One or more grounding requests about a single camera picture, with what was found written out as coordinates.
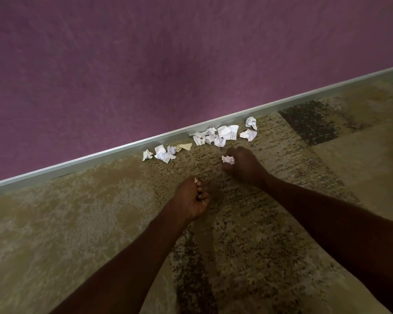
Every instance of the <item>white baseboard trim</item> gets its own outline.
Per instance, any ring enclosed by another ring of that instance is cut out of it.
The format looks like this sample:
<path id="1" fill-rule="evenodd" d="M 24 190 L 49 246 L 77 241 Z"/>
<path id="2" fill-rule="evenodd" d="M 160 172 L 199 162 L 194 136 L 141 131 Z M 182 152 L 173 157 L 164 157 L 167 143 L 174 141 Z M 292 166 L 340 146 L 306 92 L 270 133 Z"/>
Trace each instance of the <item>white baseboard trim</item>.
<path id="1" fill-rule="evenodd" d="M 264 105 L 232 113 L 230 115 L 201 122 L 193 126 L 188 126 L 171 132 L 159 134 L 155 137 L 128 143 L 120 147 L 111 148 L 109 150 L 87 155 L 85 157 L 4 179 L 0 181 L 0 193 L 15 190 L 21 187 L 32 186 L 38 183 L 43 183 L 55 177 L 77 172 L 103 162 L 109 162 L 114 159 L 119 159 L 125 157 L 126 155 L 142 152 L 147 148 L 155 148 L 159 144 L 168 144 L 169 142 L 184 139 L 189 137 L 189 133 L 201 132 L 212 126 L 217 128 L 219 126 L 230 125 L 237 121 L 242 121 L 248 116 L 263 116 L 270 112 L 275 112 L 284 108 L 298 105 L 300 103 L 336 94 L 341 90 L 346 90 L 348 87 L 359 85 L 364 81 L 374 81 L 376 79 L 386 77 L 393 78 L 393 67 L 378 72 L 369 73 L 361 77 L 352 78 L 330 86 L 311 90 L 302 94 L 297 94 L 289 98 L 269 102 Z"/>

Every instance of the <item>forearm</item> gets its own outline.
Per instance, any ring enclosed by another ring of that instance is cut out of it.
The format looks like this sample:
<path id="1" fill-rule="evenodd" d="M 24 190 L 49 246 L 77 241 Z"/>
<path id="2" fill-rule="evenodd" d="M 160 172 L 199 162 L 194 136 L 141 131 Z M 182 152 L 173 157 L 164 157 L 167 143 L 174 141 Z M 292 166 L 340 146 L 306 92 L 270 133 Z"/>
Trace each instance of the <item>forearm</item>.
<path id="1" fill-rule="evenodd" d="M 261 188 L 375 295 L 393 294 L 393 222 L 358 206 L 265 173 Z"/>
<path id="2" fill-rule="evenodd" d="M 170 201 L 147 229 L 52 313 L 138 313 L 176 240 L 190 222 Z"/>

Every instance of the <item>beige carpet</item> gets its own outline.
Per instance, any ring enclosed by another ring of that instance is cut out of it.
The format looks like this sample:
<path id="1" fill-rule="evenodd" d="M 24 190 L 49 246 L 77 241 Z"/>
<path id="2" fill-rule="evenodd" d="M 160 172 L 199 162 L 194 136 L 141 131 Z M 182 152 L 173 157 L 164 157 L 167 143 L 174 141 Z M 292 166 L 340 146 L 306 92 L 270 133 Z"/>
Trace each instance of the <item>beige carpet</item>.
<path id="1" fill-rule="evenodd" d="M 258 127 L 252 142 L 227 146 L 251 148 L 282 179 L 393 219 L 393 82 L 272 113 Z M 280 205 L 222 173 L 223 152 L 193 146 L 169 164 L 138 154 L 0 195 L 0 313 L 49 312 L 190 174 L 217 183 L 222 197 L 178 240 L 142 313 L 387 312 Z"/>

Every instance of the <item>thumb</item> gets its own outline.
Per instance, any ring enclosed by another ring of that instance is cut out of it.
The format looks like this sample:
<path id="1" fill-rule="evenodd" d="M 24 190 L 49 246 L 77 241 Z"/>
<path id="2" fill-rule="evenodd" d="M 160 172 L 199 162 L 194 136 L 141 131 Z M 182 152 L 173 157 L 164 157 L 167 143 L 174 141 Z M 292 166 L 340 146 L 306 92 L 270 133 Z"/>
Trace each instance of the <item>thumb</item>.
<path id="1" fill-rule="evenodd" d="M 233 172 L 234 165 L 232 165 L 230 163 L 223 163 L 222 164 L 222 169 L 225 170 L 228 173 L 231 173 L 231 172 Z"/>

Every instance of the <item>person's right hand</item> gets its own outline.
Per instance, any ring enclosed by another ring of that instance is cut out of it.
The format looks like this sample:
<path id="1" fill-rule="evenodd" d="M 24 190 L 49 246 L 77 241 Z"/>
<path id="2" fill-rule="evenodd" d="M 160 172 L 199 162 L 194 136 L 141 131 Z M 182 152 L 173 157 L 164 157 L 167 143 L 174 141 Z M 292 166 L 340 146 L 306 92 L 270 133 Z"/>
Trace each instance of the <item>person's right hand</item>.
<path id="1" fill-rule="evenodd" d="M 247 184 L 258 188 L 262 187 L 264 178 L 268 173 L 250 150 L 244 147 L 229 148 L 226 155 L 233 157 L 236 163 L 223 163 L 223 170 L 240 178 Z"/>

